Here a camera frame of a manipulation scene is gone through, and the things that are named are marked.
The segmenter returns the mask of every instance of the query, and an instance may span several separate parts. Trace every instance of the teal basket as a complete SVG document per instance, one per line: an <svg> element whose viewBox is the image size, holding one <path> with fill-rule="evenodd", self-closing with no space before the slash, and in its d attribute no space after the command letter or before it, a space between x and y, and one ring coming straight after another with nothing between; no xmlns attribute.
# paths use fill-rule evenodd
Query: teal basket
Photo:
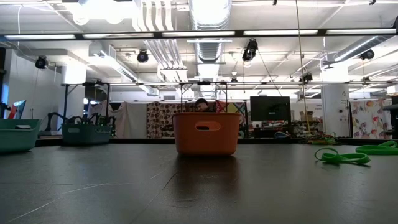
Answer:
<svg viewBox="0 0 398 224"><path fill-rule="evenodd" d="M41 123L39 119L0 119L0 153L33 149ZM18 130L16 126L30 129Z"/></svg>
<svg viewBox="0 0 398 224"><path fill-rule="evenodd" d="M63 124L63 143L73 146L107 144L111 138L111 127L94 124Z"/></svg>

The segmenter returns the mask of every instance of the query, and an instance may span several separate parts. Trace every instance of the orange basket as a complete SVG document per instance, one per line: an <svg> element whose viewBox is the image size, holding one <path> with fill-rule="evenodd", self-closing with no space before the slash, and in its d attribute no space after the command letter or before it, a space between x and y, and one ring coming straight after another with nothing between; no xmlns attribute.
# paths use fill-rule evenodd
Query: orange basket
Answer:
<svg viewBox="0 0 398 224"><path fill-rule="evenodd" d="M228 156L236 151L239 113L176 113L177 152L189 156Z"/></svg>

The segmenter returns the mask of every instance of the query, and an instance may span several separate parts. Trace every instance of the plastic basket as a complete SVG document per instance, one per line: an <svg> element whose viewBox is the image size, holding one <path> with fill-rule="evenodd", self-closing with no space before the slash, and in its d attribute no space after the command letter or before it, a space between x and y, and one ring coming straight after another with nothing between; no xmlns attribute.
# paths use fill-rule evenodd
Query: plastic basket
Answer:
<svg viewBox="0 0 398 224"><path fill-rule="evenodd" d="M238 143L238 113L176 113L173 115L177 152L189 156L227 156Z"/></svg>
<svg viewBox="0 0 398 224"><path fill-rule="evenodd" d="M39 119L0 119L0 152L23 152L35 147L40 129ZM19 130L16 126L30 126Z"/></svg>
<svg viewBox="0 0 398 224"><path fill-rule="evenodd" d="M63 124L63 143L74 146L107 144L111 138L111 127L94 124Z"/></svg>

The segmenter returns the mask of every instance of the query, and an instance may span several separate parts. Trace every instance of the table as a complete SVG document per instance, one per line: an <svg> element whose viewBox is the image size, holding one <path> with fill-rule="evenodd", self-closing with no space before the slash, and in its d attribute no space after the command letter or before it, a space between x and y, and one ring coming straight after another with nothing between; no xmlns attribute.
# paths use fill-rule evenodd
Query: table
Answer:
<svg viewBox="0 0 398 224"><path fill-rule="evenodd" d="M2 155L0 223L398 222L398 156L337 166L316 162L318 148L242 144L231 157L197 158L173 144L110 144Z"/></svg>

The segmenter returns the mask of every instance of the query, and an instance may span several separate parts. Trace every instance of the ceiling light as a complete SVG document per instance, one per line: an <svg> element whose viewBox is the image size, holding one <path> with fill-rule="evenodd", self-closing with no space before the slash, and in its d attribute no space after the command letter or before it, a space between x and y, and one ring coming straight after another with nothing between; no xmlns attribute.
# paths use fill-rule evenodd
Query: ceiling light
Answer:
<svg viewBox="0 0 398 224"><path fill-rule="evenodd" d="M73 34L5 35L8 40L63 40L76 39Z"/></svg>
<svg viewBox="0 0 398 224"><path fill-rule="evenodd" d="M140 84L143 84L143 85L158 85L158 86L179 85L179 83L167 83L167 82L164 82L164 83L140 83Z"/></svg>
<svg viewBox="0 0 398 224"><path fill-rule="evenodd" d="M232 43L232 40L209 40L209 39L197 39L187 40L188 44L200 44L200 43Z"/></svg>
<svg viewBox="0 0 398 224"><path fill-rule="evenodd" d="M395 29L335 29L327 30L326 34L341 35L341 34L396 34Z"/></svg>
<svg viewBox="0 0 398 224"><path fill-rule="evenodd" d="M218 37L234 36L235 31L190 31L190 32L163 32L163 37Z"/></svg>
<svg viewBox="0 0 398 224"><path fill-rule="evenodd" d="M117 39L117 38L142 38L153 37L153 33L127 33L127 34L83 34L86 39Z"/></svg>
<svg viewBox="0 0 398 224"><path fill-rule="evenodd" d="M110 83L111 86L137 86L137 83Z"/></svg>
<svg viewBox="0 0 398 224"><path fill-rule="evenodd" d="M316 35L318 30L250 30L243 35Z"/></svg>

